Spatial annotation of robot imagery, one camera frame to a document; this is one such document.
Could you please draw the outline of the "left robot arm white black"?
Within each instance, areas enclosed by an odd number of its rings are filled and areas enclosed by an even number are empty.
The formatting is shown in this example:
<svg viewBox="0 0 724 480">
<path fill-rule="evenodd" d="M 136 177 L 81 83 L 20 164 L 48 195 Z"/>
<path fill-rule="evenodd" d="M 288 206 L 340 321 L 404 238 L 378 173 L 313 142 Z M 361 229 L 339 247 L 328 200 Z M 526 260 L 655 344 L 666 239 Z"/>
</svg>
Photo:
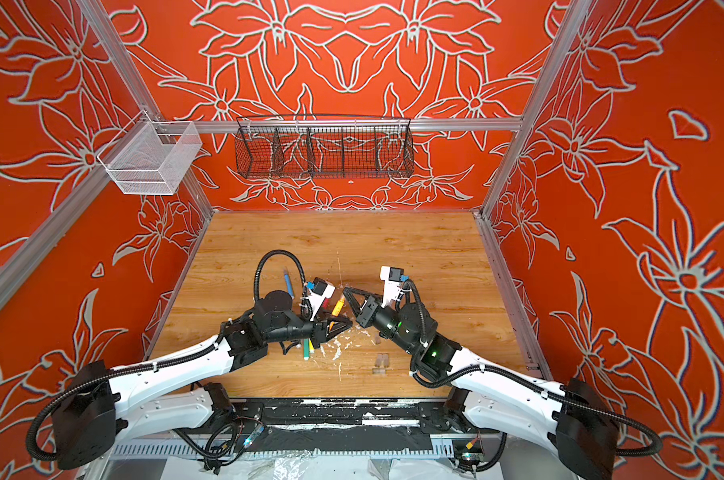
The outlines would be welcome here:
<svg viewBox="0 0 724 480">
<path fill-rule="evenodd" d="M 129 414 L 143 404 L 249 366 L 264 358 L 274 343 L 284 353 L 303 341 L 319 348 L 351 328 L 350 319 L 323 307 L 333 287 L 319 278 L 308 281 L 301 269 L 297 297 L 282 290 L 261 295 L 262 270 L 275 256 L 302 266 L 287 250 L 264 254 L 254 273 L 253 307 L 224 321 L 209 339 L 152 361 L 111 369 L 101 361 L 86 365 L 31 421 L 25 437 L 29 455 L 62 470 L 78 468 L 109 450 L 131 427 Z"/>
</svg>

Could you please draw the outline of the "orange marker pen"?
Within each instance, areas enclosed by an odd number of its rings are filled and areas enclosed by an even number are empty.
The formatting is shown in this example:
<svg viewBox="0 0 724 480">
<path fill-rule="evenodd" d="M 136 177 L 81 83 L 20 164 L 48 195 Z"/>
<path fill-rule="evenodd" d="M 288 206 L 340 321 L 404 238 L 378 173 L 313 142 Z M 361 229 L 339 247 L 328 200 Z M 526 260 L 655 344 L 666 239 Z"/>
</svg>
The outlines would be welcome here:
<svg viewBox="0 0 724 480">
<path fill-rule="evenodd" d="M 341 314 L 341 312 L 342 312 L 342 309 L 343 309 L 344 305 L 345 305 L 345 297 L 344 297 L 344 296 L 341 296 L 341 297 L 339 298 L 339 300 L 336 302 L 336 304 L 335 304 L 335 306 L 334 306 L 334 308 L 333 308 L 333 310 L 332 310 L 332 316 L 333 316 L 333 317 L 339 317 L 340 314 Z"/>
</svg>

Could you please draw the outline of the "blue marker pen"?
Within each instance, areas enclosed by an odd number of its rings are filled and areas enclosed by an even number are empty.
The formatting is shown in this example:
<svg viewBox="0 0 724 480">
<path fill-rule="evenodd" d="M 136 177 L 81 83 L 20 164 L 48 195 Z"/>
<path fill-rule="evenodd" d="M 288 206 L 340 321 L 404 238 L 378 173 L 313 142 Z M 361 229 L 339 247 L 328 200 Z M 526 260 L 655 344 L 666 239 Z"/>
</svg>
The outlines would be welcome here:
<svg viewBox="0 0 724 480">
<path fill-rule="evenodd" d="M 283 269 L 283 278 L 285 281 L 285 288 L 287 293 L 290 295 L 291 298 L 295 298 L 295 292 L 292 285 L 292 280 L 289 271 L 285 268 Z"/>
</svg>

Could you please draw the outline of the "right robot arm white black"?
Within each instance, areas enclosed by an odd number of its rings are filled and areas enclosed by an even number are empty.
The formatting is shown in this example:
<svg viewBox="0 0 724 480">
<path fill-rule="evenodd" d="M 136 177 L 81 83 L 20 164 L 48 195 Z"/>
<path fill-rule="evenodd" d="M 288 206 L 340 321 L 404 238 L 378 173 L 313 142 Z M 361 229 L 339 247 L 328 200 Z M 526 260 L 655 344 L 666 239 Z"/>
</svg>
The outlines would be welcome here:
<svg viewBox="0 0 724 480">
<path fill-rule="evenodd" d="M 617 458 L 661 451 L 654 430 L 609 410 L 590 385 L 534 378 L 484 359 L 439 333 L 412 280 L 397 290 L 392 300 L 353 287 L 343 295 L 360 327 L 409 355 L 419 385 L 453 389 L 459 416 L 474 428 L 535 444 L 581 479 L 609 479 Z"/>
</svg>

